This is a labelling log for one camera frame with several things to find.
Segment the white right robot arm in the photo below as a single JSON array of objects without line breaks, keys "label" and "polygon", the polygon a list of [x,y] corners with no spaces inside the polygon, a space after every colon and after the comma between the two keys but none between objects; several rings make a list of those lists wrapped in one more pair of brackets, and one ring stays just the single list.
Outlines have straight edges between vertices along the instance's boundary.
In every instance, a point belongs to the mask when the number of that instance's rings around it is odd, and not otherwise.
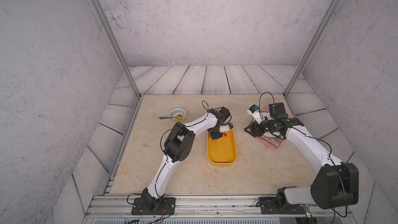
[{"label": "white right robot arm", "polygon": [[315,169],[317,176],[309,187],[286,187],[278,190],[276,205],[280,210],[297,205],[317,205],[322,209],[355,205],[359,202],[359,170],[352,163],[344,163],[322,146],[297,118],[290,118],[283,103],[268,106],[267,113],[252,105],[247,113],[253,121],[245,132],[254,138],[270,134],[293,143]]}]

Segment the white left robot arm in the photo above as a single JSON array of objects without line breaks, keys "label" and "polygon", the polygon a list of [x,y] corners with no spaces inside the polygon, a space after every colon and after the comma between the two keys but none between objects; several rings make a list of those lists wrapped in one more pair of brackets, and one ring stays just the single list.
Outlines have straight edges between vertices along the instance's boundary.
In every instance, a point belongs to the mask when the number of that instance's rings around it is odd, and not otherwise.
[{"label": "white left robot arm", "polygon": [[233,128],[231,123],[225,123],[229,117],[231,113],[227,108],[211,108],[197,120],[187,124],[178,122],[173,126],[164,142],[162,163],[151,184],[141,195],[144,205],[151,212],[160,207],[167,184],[180,162],[190,154],[195,136],[207,131],[212,140],[222,138],[224,132]]}]

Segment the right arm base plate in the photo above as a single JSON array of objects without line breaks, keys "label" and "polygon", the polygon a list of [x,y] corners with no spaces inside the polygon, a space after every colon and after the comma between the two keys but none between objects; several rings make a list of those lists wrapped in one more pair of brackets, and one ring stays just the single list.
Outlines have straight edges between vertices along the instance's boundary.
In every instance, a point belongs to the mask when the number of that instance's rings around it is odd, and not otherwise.
[{"label": "right arm base plate", "polygon": [[261,214],[282,214],[282,215],[304,215],[305,208],[299,204],[290,204],[280,197],[260,197],[256,206],[260,208]]}]

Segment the yellow plastic storage box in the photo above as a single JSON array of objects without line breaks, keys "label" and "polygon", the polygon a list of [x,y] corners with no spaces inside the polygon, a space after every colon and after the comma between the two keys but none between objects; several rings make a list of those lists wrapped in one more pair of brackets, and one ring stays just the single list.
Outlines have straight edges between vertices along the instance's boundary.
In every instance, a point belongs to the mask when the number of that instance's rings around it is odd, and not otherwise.
[{"label": "yellow plastic storage box", "polygon": [[237,160],[234,130],[223,133],[223,137],[212,140],[207,134],[207,157],[214,166],[230,166]]}]

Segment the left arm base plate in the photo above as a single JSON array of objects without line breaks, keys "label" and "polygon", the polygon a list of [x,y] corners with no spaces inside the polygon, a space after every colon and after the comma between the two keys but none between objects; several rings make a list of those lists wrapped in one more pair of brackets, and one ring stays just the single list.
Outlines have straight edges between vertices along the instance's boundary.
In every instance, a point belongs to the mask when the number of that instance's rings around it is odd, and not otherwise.
[{"label": "left arm base plate", "polygon": [[135,198],[131,210],[132,215],[174,215],[176,198],[159,198],[145,202],[143,198]]}]

